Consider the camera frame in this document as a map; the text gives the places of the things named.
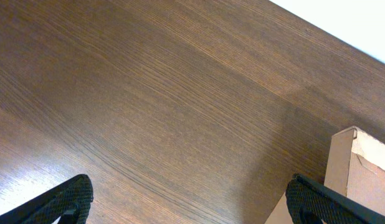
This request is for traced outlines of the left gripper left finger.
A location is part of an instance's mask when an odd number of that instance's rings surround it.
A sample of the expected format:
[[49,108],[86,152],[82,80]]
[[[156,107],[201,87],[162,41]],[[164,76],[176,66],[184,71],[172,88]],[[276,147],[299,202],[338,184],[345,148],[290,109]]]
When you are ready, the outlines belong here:
[[85,224],[92,202],[92,182],[88,175],[79,174],[0,215],[0,223]]

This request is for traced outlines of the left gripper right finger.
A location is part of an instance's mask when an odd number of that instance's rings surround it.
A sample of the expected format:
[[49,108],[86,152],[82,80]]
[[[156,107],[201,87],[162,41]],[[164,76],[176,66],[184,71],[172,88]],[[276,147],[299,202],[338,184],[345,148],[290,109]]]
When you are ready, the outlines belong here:
[[285,192],[297,224],[385,224],[385,216],[305,177],[294,174]]

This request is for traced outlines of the cardboard box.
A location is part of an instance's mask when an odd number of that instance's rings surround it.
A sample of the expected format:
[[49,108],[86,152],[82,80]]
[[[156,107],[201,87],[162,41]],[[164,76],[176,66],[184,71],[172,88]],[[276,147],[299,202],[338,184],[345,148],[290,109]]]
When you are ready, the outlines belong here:
[[[385,144],[356,126],[334,134],[322,185],[385,216]],[[265,223],[294,223],[285,193]]]

